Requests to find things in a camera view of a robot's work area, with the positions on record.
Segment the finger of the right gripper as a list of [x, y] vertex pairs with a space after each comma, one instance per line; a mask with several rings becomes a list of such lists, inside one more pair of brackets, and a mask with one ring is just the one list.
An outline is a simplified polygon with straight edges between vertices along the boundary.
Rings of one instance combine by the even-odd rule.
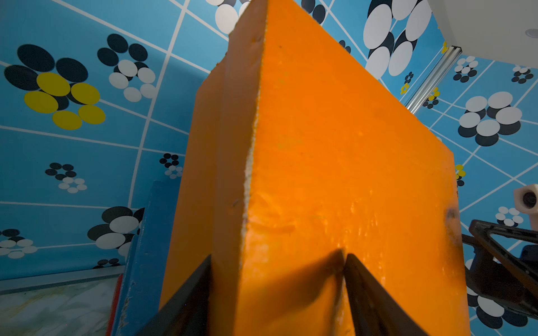
[[[537, 299], [537, 232], [473, 220], [467, 244], [475, 259], [467, 270], [469, 286], [492, 300]], [[515, 256], [496, 236], [527, 242], [527, 253]]]

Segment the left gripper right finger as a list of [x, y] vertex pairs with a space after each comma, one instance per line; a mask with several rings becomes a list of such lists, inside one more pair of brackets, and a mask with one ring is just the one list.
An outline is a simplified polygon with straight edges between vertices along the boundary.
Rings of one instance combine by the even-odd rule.
[[352, 253], [343, 269], [356, 335], [425, 335], [363, 263]]

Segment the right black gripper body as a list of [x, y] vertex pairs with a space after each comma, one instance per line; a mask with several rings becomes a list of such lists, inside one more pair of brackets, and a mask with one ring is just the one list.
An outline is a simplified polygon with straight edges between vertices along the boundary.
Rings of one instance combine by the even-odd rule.
[[524, 246], [514, 256], [486, 235], [462, 239], [475, 253], [466, 271], [468, 287], [501, 305], [508, 320], [537, 319], [537, 245]]

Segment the blue shoebox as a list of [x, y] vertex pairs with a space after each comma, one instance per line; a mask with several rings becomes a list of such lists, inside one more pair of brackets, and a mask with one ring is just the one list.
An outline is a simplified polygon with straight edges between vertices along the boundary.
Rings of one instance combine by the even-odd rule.
[[162, 267], [165, 275], [178, 193], [177, 185], [162, 181], [151, 188], [140, 233], [127, 254], [112, 335], [136, 335], [153, 315], [144, 312], [148, 300], [143, 298], [142, 277], [151, 267]]

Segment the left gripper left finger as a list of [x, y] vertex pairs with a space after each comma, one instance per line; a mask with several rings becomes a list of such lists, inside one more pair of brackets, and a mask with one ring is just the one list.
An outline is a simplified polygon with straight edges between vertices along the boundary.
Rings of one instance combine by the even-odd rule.
[[138, 335], [208, 335], [208, 310], [212, 280], [212, 257], [207, 256], [179, 288], [159, 307], [163, 289], [162, 267], [151, 267], [142, 277], [147, 299], [147, 323]]

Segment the orange shoebox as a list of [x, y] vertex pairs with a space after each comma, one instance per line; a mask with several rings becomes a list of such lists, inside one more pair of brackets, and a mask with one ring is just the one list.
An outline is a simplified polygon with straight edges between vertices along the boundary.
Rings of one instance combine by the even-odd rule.
[[210, 335], [354, 335], [354, 254], [470, 333], [452, 152], [294, 1], [253, 1], [196, 95], [161, 303], [209, 258]]

